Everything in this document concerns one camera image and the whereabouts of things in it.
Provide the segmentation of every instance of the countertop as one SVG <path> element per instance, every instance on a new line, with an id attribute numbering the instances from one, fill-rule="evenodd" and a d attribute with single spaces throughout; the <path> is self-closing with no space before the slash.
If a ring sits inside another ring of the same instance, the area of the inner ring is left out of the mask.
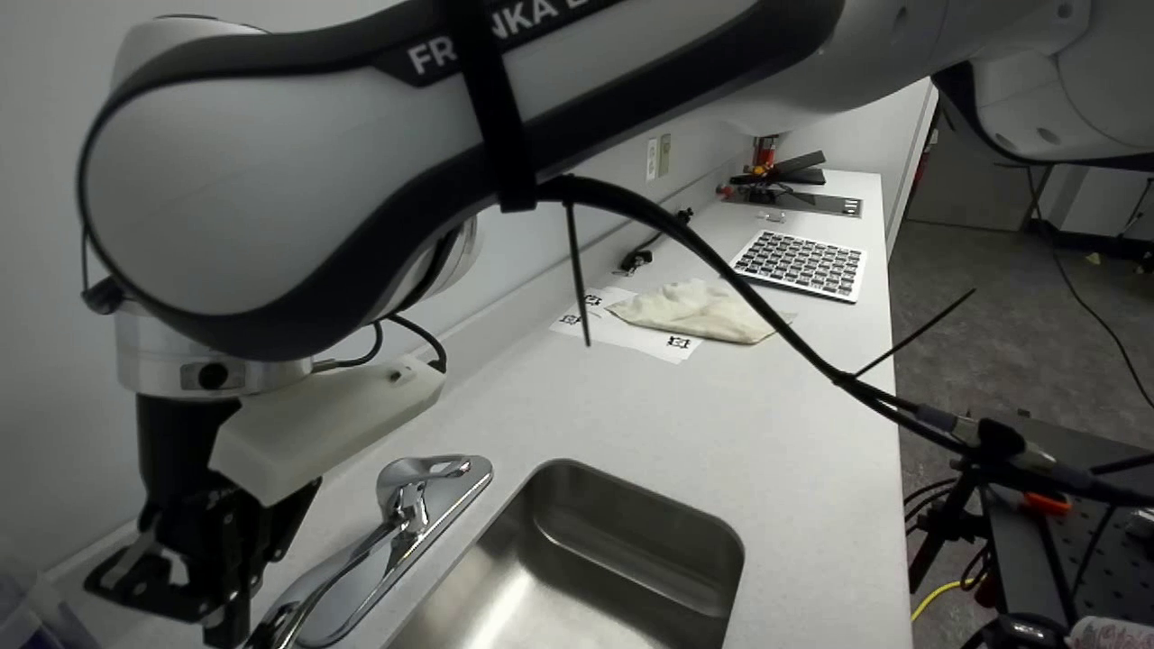
<path id="1" fill-rule="evenodd" d="M 882 181 L 831 174 L 822 190 L 867 198 L 864 220 L 717 202 L 692 229 L 727 258 L 770 223 L 858 241 L 867 284 L 854 308 L 766 288 L 834 366 L 858 367 L 890 345 Z M 711 276 L 688 252 L 659 246 L 656 263 L 621 284 L 663 288 L 679 278 Z M 882 366 L 874 384 L 896 389 L 890 366 Z M 435 413 L 324 480 L 289 558 L 269 569 L 255 620 L 301 569 L 379 525 L 376 474 L 415 454 L 484 454 L 493 484 L 346 645 L 384 645 L 552 460 L 594 467 L 734 525 L 747 569 L 730 649 L 908 645 L 899 428 L 836 395 L 784 338 L 755 350 L 706 344 L 674 367 L 635 350 L 585 350 L 532 323 L 516 345 L 473 367 Z M 108 645 L 198 645 L 198 627 L 112 610 L 75 586 L 73 607 Z"/>

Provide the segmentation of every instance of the metal sink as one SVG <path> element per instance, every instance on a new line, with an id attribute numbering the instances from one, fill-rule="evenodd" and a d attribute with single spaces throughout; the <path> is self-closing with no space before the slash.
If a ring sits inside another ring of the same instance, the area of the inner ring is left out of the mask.
<path id="1" fill-rule="evenodd" d="M 544 467 L 404 620 L 396 649 L 721 645 L 742 574 L 716 517 Z"/>

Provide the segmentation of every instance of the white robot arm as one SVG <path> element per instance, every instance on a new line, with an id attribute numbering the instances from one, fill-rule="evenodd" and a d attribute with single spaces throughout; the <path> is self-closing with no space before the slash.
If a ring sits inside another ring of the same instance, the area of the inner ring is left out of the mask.
<path id="1" fill-rule="evenodd" d="M 239 642 L 247 617 L 228 601 L 247 607 L 285 551 L 314 484 L 252 502 L 206 469 L 221 424 L 463 276 L 484 207 L 525 208 L 533 184 L 704 102 L 758 123 L 784 89 L 882 99 L 925 75 L 1012 154 L 1145 169 L 1147 25 L 1147 0 L 404 0 L 289 35 L 141 25 L 75 194 L 123 297 L 141 526 L 183 556 L 190 586 L 162 607 L 133 600 L 156 569 L 118 558 L 123 586 L 99 593 Z M 206 496 L 228 496 L 247 526 L 221 532 Z"/>

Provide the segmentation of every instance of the black cable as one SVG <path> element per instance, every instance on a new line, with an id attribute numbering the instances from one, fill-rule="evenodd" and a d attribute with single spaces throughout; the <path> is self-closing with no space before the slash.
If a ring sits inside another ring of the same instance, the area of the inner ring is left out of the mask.
<path id="1" fill-rule="evenodd" d="M 867 367 L 854 371 L 854 378 L 868 376 L 876 366 L 899 358 L 905 345 L 914 345 L 917 338 L 925 338 L 929 331 L 933 331 L 947 317 L 951 317 L 963 305 L 974 299 L 974 288 L 963 294 L 961 299 L 951 299 L 947 312 L 938 312 L 929 325 L 914 329 L 899 345 L 890 345 L 888 355 L 882 355 L 876 360 L 868 360 Z"/>
<path id="2" fill-rule="evenodd" d="M 362 367 L 362 366 L 376 360 L 376 355 L 384 355 L 384 345 L 385 345 L 385 331 L 384 331 L 379 323 L 371 323 L 370 329 L 371 329 L 371 345 L 370 345 L 364 358 L 353 358 L 353 360 L 317 360 L 314 371 L 317 371 L 317 376 L 323 376 L 323 371 L 342 371 L 342 367 Z"/>
<path id="3" fill-rule="evenodd" d="M 929 484 L 921 491 L 908 491 L 905 505 L 914 505 L 917 499 L 932 496 L 932 491 L 942 491 L 942 486 L 957 486 L 961 480 L 938 480 L 938 484 Z"/>
<path id="4" fill-rule="evenodd" d="M 663 233 L 668 237 L 674 237 L 679 246 L 687 246 L 701 263 L 706 263 L 734 294 L 740 294 L 749 312 L 758 312 L 766 317 L 766 325 L 773 325 L 787 345 L 793 345 L 793 355 L 800 355 L 814 371 L 822 371 L 836 389 L 844 389 L 848 397 L 854 397 L 858 404 L 867 404 L 868 413 L 890 420 L 896 425 L 908 428 L 914 438 L 925 438 L 961 460 L 974 460 L 974 461 L 987 461 L 983 460 L 983 449 L 963 443 L 951 438 L 951 425 L 947 425 L 951 414 L 942 414 L 933 407 L 921 407 L 908 404 L 896 395 L 884 395 L 848 371 L 840 371 L 836 366 L 831 366 L 820 350 L 807 345 L 804 335 L 798 335 L 798 329 L 789 329 L 789 323 L 770 308 L 761 299 L 761 294 L 742 282 L 692 229 L 679 223 L 663 207 L 603 184 L 603 181 L 587 181 L 587 176 L 555 176 L 541 187 L 541 202 L 575 202 L 575 207 L 591 207 L 603 213 L 621 213 L 627 220 L 638 220 L 652 233 Z M 1051 475 L 1034 475 L 1030 469 L 1016 467 L 999 467 L 1007 475 L 1026 474 L 1032 480 L 1042 480 L 1051 486 L 1066 486 L 1073 496 L 1092 499 L 1092 502 L 1116 502 L 1116 505 L 1151 505 L 1154 496 L 1145 491 L 1128 491 L 1128 486 L 1116 486 L 1116 484 L 1100 484 L 1100 480 L 1087 480 L 1078 474 L 1073 474 L 1075 480 L 1066 480 L 1062 474 Z"/>
<path id="5" fill-rule="evenodd" d="M 967 562 L 967 569 L 963 569 L 963 577 L 961 577 L 963 593 L 974 593 L 974 588 L 987 577 L 993 558 L 997 558 L 997 551 L 993 551 L 993 546 L 984 546 L 984 547 Z"/>
<path id="6" fill-rule="evenodd" d="M 938 499 L 929 499 L 929 502 L 921 502 L 921 505 L 914 505 L 908 511 L 905 511 L 905 534 L 914 534 L 917 532 L 917 519 L 921 517 L 932 517 L 938 505 L 947 505 L 950 502 L 950 496 L 938 496 Z"/>
<path id="7" fill-rule="evenodd" d="M 424 325 L 415 325 L 415 323 L 409 323 L 409 317 L 401 317 L 401 313 L 391 313 L 391 317 L 384 317 L 384 323 L 392 323 L 392 325 L 415 331 L 419 338 L 427 338 L 427 344 L 435 345 L 435 355 L 437 355 L 435 367 L 437 367 L 437 371 L 448 371 L 448 350 L 442 345 L 442 338 L 437 338 L 430 329 L 424 329 Z"/>
<path id="8" fill-rule="evenodd" d="M 1096 467 L 1091 474 L 1092 475 L 1112 475 L 1112 474 L 1133 474 L 1133 469 L 1147 469 L 1147 467 L 1154 467 L 1154 454 L 1138 454 L 1138 460 L 1124 460 L 1124 461 Z"/>
<path id="9" fill-rule="evenodd" d="M 81 294 L 90 288 L 90 278 L 86 278 L 86 229 L 81 229 Z"/>
<path id="10" fill-rule="evenodd" d="M 1078 574 L 1075 574 L 1073 600 L 1078 600 L 1078 588 L 1084 588 L 1084 580 L 1087 580 L 1091 558 L 1092 558 L 1096 546 L 1104 543 L 1104 534 L 1108 534 L 1108 526 L 1112 526 L 1116 511 L 1118 511 L 1118 505 L 1108 505 L 1104 519 L 1096 525 L 1096 532 L 1092 532 L 1092 539 L 1091 539 L 1091 546 L 1087 546 L 1087 551 L 1084 551 L 1084 562 L 1078 562 Z"/>
<path id="11" fill-rule="evenodd" d="M 1084 299 L 1084 294 L 1075 288 L 1073 276 L 1068 276 L 1068 263 L 1062 263 L 1062 252 L 1055 252 L 1055 263 L 1056 263 L 1056 276 L 1062 282 L 1068 284 L 1068 294 L 1075 297 L 1075 305 L 1116 338 L 1122 360 L 1124 360 L 1124 371 L 1133 378 L 1133 386 L 1145 395 L 1147 407 L 1154 407 L 1154 397 L 1147 395 L 1147 384 L 1145 376 L 1138 371 L 1124 344 L 1118 338 L 1118 331 Z"/>
<path id="12" fill-rule="evenodd" d="M 582 272 L 582 241 L 578 241 L 578 208 L 575 208 L 575 202 L 568 202 L 568 236 L 570 236 L 570 266 L 575 266 L 582 335 L 585 335 L 585 345 L 591 345 L 587 294 L 585 294 L 585 272 Z"/>
<path id="13" fill-rule="evenodd" d="M 969 454 L 967 443 L 951 440 L 950 433 L 921 424 L 914 414 L 914 404 L 874 389 L 867 384 L 858 384 L 854 376 L 834 367 L 822 355 L 814 355 L 784 313 L 775 313 L 749 282 L 742 282 L 695 233 L 688 233 L 687 223 L 670 220 L 668 208 L 659 208 L 656 202 L 632 194 L 624 187 L 603 184 L 603 181 L 587 181 L 587 176 L 555 176 L 541 187 L 541 202 L 582 202 L 582 207 L 594 207 L 606 213 L 621 213 L 632 217 L 652 233 L 663 233 L 668 237 L 681 241 L 695 260 L 704 260 L 716 276 L 727 278 L 727 284 L 734 284 L 807 366 L 814 366 L 814 371 L 822 371 L 834 386 L 840 386 L 844 395 L 853 395 L 858 404 L 867 404 L 868 413 L 905 425 L 908 433 L 957 450 L 957 454 Z"/>

